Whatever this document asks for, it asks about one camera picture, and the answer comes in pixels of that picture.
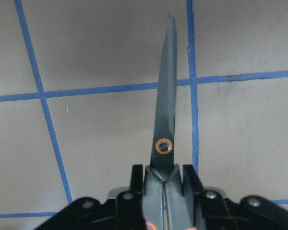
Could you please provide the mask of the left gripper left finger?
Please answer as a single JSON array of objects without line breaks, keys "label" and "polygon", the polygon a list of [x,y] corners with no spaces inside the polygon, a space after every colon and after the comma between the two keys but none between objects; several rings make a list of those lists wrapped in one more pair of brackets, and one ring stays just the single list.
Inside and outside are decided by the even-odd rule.
[{"label": "left gripper left finger", "polygon": [[82,197],[36,227],[37,230],[145,230],[142,211],[143,166],[132,166],[128,190],[101,204]]}]

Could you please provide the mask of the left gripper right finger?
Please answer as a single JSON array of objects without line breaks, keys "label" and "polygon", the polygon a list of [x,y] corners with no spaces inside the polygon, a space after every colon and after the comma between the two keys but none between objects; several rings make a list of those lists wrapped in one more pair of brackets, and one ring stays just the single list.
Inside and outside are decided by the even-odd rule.
[{"label": "left gripper right finger", "polygon": [[192,165],[183,166],[183,193],[191,225],[198,230],[288,230],[288,210],[256,195],[235,203],[204,188]]}]

